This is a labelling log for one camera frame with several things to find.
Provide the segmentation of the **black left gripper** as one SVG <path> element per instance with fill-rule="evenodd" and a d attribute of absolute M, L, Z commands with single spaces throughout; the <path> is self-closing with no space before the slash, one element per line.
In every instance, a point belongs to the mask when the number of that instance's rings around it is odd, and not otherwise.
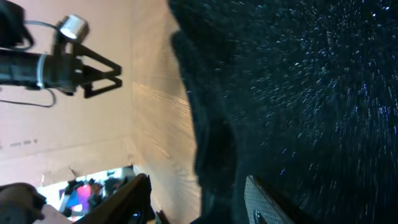
<path fill-rule="evenodd" d="M 123 81 L 116 76 L 122 67 L 88 47 L 66 39 L 55 40 L 49 59 L 45 60 L 45 86 L 66 95 L 74 95 L 82 87 L 84 98 L 92 98 L 121 88 Z M 83 76 L 105 78 L 84 85 Z"/>

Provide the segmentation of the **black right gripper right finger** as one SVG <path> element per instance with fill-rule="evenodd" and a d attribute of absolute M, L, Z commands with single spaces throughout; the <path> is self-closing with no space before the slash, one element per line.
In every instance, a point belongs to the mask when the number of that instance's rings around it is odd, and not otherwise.
<path fill-rule="evenodd" d="M 317 221 L 260 178 L 246 177 L 244 201 L 250 224 L 314 224 Z"/>

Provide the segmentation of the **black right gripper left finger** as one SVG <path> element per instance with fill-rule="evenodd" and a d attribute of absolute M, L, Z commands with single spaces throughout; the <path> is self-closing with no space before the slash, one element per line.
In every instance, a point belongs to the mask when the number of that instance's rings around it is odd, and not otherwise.
<path fill-rule="evenodd" d="M 153 216 L 150 177 L 138 174 L 75 224 L 147 223 Z"/>

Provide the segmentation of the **black skirt with pearl buttons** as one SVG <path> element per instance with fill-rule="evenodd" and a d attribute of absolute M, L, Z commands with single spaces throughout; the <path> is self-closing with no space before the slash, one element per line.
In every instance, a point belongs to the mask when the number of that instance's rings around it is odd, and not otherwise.
<path fill-rule="evenodd" d="M 201 212 L 256 176 L 317 223 L 397 222 L 397 2 L 169 1 Z"/>

